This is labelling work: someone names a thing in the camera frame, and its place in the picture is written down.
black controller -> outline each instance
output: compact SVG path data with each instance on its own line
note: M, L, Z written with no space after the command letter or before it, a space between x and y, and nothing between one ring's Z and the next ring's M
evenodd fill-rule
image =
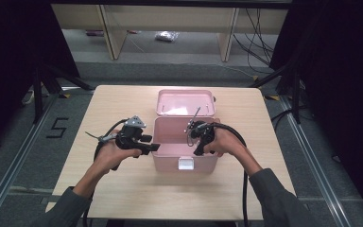
M105 136L96 137L98 139L98 145L96 146L94 160L98 155L101 148L111 139L114 139L115 144L121 149L131 149L138 148L142 151L143 155L148 155L151 151L157 151L160 144L143 144L149 143L152 139L150 135L143 135L142 128L146 127L146 124L138 116L133 116L127 120L119 121L116 123L123 122L124 125L122 130L120 130L117 134L109 134L111 131ZM112 170L117 170L119 166L115 166Z
M208 127L211 124L208 124L204 121L196 121L192 122L190 125L190 137L192 139L199 138L199 145L197 146L196 150L194 150L194 154L197 156L202 156L204 154L204 147L205 145L211 143L215 139L215 130L214 127Z

handheld controller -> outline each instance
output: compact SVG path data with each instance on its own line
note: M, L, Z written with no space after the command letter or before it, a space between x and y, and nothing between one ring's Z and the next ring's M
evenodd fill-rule
M192 124L192 130L190 132L190 137L192 139L199 138L199 144L197 145L196 150L194 150L194 154L197 156L202 156L204 154L204 147L205 145L211 143L215 139L215 131L214 127L205 127L210 124L203 122L203 121L197 121L193 122Z
M205 121L194 121L197 114L199 113L200 107L197 108L196 114L193 116L193 118L190 120L190 122L187 125L187 130L184 132L188 132L187 135L187 141L189 139L198 139L199 138L199 144L197 145L197 148L194 150L194 154L197 156L202 156L204 154L204 147L205 145L211 143L215 139L215 130L214 130L214 124L215 123L206 123Z
M112 130L121 123L124 123L122 129L118 133L110 134ZM151 151L157 151L160 144L144 144L149 143L152 139L151 135L143 134L142 128L145 127L146 124L144 124L144 122L137 115L135 115L129 119L117 122L104 136L96 137L86 131L87 134L98 139L98 145L96 146L94 160L101 148L112 139L114 139L115 144L119 148L138 148L142 151L143 155L148 155ZM117 170L117 168L119 168L119 166L115 166L114 168L112 168L112 170Z

box lid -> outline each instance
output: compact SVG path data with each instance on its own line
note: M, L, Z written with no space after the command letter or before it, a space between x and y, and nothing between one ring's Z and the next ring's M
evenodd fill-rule
M207 90L161 90L158 94L157 115L213 116L215 104L212 93Z

metal rail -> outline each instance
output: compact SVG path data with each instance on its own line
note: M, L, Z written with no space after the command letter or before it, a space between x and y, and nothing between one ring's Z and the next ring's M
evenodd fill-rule
M281 96L281 104L285 111L291 109L290 103L288 102L286 96ZM333 187L329 183L329 180L323 171L322 166L320 165L317 155L311 148L311 145L309 144L305 133L303 132L302 126L297 124L291 113L287 115L287 119L294 131L294 134L296 135L297 140L299 141L299 144L302 148L302 153L304 154L305 159L310 166L311 172L314 174L315 180L317 181L317 184L320 188L320 192L325 198L326 204L328 205L337 226L352 226L347 218L343 206L341 205Z
M42 125L51 109L52 105L58 99L58 95L51 95L45 104L43 115L40 117L40 120L33 124L31 127L30 132L28 133L25 141L23 142L22 146L20 147L19 151L17 152L16 156L14 157L13 161L11 162L5 176L0 182L0 207L10 190L10 186L16 179L17 174L19 173L23 163L26 160L27 155L29 154L36 137L39 131L42 128Z

tripod leg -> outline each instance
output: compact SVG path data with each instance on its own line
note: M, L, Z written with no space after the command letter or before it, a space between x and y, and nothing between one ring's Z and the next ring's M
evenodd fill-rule
M46 68L48 70L50 70L56 76L64 78L64 79L68 80L69 82L72 82L73 84L77 85L78 87L80 87L80 88L82 88L84 90L91 91L91 90L95 89L95 87L88 85L87 83L81 81L80 79L69 76L68 74L66 74L63 71L61 71L60 69L58 69L57 67L54 67L54 66L51 66L51 65L48 65L48 64L46 64L45 66L46 66Z
M279 77L281 74L283 74L284 71L285 71L285 66L283 66L280 69L276 70L275 72L267 75L264 79L254 82L252 85L250 85L250 88L260 87L260 86L268 83L269 81Z

